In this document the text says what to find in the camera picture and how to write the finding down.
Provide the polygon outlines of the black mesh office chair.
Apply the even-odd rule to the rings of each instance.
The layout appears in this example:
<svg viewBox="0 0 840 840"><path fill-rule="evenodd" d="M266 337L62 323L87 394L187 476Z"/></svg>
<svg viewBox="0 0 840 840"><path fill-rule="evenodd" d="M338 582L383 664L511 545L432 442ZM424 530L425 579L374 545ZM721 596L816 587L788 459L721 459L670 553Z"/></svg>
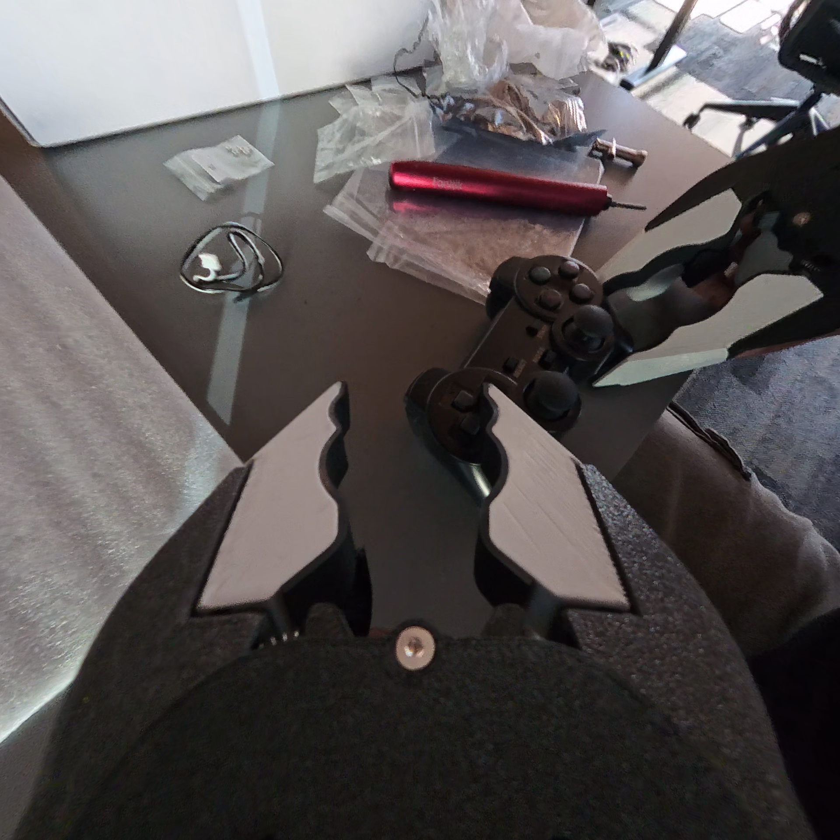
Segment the black mesh office chair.
<svg viewBox="0 0 840 840"><path fill-rule="evenodd" d="M839 94L839 2L793 2L780 22L778 61L787 70L808 80L807 96L801 100L732 100L707 102L683 122L692 131L706 110L738 114L746 133L761 120L772 129L746 148L739 140L732 156L739 159L769 149L788 139L812 138L830 129L817 110L825 96Z"/></svg>

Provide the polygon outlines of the red electric screwdriver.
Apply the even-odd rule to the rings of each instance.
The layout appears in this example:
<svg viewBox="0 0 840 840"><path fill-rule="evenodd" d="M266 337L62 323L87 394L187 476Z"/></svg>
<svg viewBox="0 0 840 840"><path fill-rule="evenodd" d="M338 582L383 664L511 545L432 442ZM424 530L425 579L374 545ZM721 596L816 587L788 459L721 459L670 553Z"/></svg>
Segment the red electric screwdriver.
<svg viewBox="0 0 840 840"><path fill-rule="evenodd" d="M579 217L610 208L643 212L645 205L618 202L600 184L558 182L477 167L433 161L395 161L388 168L392 189Z"/></svg>

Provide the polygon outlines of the white cardboard box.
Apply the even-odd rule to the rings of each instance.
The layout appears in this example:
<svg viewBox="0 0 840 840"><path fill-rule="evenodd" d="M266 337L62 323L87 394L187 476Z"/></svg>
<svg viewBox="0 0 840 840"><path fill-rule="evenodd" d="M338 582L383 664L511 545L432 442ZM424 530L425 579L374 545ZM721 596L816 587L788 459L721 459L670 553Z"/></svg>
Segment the white cardboard box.
<svg viewBox="0 0 840 840"><path fill-rule="evenodd" d="M2 1L2 112L58 146L391 71L420 1Z"/></svg>

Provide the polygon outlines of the crumpled clear plastic wrap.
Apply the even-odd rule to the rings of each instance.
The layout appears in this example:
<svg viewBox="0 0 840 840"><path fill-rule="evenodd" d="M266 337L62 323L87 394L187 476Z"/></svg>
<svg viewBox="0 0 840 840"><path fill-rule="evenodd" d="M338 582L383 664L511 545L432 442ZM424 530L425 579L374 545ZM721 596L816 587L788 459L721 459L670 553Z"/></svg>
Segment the crumpled clear plastic wrap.
<svg viewBox="0 0 840 840"><path fill-rule="evenodd" d="M439 61L427 90L477 92L531 65L561 80L605 58L607 40L582 1L431 2L426 33Z"/></svg>

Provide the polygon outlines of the small clear plastic bag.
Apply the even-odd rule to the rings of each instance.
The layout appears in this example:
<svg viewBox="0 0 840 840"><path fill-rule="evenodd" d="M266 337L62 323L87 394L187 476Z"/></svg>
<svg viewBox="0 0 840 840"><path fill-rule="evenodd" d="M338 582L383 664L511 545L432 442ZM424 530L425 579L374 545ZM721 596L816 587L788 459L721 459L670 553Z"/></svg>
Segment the small clear plastic bag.
<svg viewBox="0 0 840 840"><path fill-rule="evenodd" d="M241 135L213 146L185 150L164 162L164 168L204 202L230 193L274 165Z"/></svg>

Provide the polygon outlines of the black game controller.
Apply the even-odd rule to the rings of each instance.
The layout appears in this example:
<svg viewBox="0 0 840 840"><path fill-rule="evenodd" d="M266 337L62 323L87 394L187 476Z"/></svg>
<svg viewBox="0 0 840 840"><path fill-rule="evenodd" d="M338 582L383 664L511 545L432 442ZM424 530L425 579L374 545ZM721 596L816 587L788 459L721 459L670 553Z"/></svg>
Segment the black game controller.
<svg viewBox="0 0 840 840"><path fill-rule="evenodd" d="M488 330L457 370L429 369L405 394L416 435L478 501L490 494L485 385L561 440L580 418L581 387L633 349L602 283L569 257L506 259L490 279L486 314Z"/></svg>

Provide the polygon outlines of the metal screwdriver bit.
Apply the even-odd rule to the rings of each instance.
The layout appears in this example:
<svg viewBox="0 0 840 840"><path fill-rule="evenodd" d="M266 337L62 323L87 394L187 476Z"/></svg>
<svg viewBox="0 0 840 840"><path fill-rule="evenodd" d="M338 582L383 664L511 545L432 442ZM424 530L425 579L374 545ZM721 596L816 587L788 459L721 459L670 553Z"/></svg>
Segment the metal screwdriver bit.
<svg viewBox="0 0 840 840"><path fill-rule="evenodd" d="M645 150L637 150L619 144L615 139L604 140L602 138L593 139L590 145L589 155L603 165L618 163L635 170L644 165L648 159L648 153Z"/></svg>

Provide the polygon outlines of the white foam sheet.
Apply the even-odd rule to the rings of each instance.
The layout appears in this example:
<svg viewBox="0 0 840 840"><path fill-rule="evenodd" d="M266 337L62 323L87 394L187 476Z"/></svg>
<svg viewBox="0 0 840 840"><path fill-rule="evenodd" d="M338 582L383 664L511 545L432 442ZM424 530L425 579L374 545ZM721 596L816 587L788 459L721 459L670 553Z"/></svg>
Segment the white foam sheet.
<svg viewBox="0 0 840 840"><path fill-rule="evenodd" d="M239 459L1 187L1 737Z"/></svg>

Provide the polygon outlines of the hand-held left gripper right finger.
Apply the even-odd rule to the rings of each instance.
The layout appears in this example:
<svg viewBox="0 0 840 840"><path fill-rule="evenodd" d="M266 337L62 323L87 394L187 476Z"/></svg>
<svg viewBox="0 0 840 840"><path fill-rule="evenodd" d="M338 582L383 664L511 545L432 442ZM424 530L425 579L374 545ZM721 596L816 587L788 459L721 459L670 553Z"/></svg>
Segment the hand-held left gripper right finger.
<svg viewBox="0 0 840 840"><path fill-rule="evenodd" d="M482 387L485 422L474 578L494 609L486 630L576 638L571 613L641 615L582 464L497 385Z"/></svg>

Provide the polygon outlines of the bag of metal screws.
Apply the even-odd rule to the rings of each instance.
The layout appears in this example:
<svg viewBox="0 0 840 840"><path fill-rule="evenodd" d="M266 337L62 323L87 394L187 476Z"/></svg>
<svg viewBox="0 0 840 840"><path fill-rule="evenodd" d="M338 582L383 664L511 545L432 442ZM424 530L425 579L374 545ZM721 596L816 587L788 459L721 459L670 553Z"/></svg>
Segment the bag of metal screws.
<svg viewBox="0 0 840 840"><path fill-rule="evenodd" d="M570 77L514 73L479 91L429 92L427 99L450 130L569 149L590 147L604 134L588 127L581 87Z"/></svg>

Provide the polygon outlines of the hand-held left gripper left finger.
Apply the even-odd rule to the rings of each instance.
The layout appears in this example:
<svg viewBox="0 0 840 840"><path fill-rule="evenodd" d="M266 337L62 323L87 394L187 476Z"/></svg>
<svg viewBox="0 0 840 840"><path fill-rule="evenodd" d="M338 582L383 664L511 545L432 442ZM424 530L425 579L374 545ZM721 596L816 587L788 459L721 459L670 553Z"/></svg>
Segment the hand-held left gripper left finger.
<svg viewBox="0 0 840 840"><path fill-rule="evenodd" d="M198 615L264 613L286 641L333 604L368 635L371 575L340 498L350 394L337 381L248 462L248 474L196 601Z"/></svg>

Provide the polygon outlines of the clear zip bag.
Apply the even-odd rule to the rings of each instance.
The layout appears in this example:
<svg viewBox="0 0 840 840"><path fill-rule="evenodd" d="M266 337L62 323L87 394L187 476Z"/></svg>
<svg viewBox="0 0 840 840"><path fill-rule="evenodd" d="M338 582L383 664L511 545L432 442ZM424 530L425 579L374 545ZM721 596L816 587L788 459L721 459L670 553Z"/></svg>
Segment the clear zip bag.
<svg viewBox="0 0 840 840"><path fill-rule="evenodd" d="M357 171L324 213L365 238L371 261L484 302L511 257L571 256L582 216L391 189L384 168Z"/></svg>
<svg viewBox="0 0 840 840"><path fill-rule="evenodd" d="M413 82L377 77L349 84L329 101L338 114L318 130L313 181L402 160L432 160L445 138Z"/></svg>

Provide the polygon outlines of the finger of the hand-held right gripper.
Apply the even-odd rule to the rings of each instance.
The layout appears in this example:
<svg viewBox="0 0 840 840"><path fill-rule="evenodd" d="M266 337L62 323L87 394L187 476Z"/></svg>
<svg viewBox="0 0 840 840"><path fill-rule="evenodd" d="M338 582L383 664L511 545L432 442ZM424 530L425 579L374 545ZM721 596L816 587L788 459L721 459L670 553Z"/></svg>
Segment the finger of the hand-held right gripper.
<svg viewBox="0 0 840 840"><path fill-rule="evenodd" d="M655 298L680 278L687 263L724 245L741 213L735 192L721 192L651 229L645 229L599 269L606 296Z"/></svg>
<svg viewBox="0 0 840 840"><path fill-rule="evenodd" d="M723 362L732 346L823 298L804 275L763 273L705 320L678 327L650 350L632 353L594 387L634 385Z"/></svg>

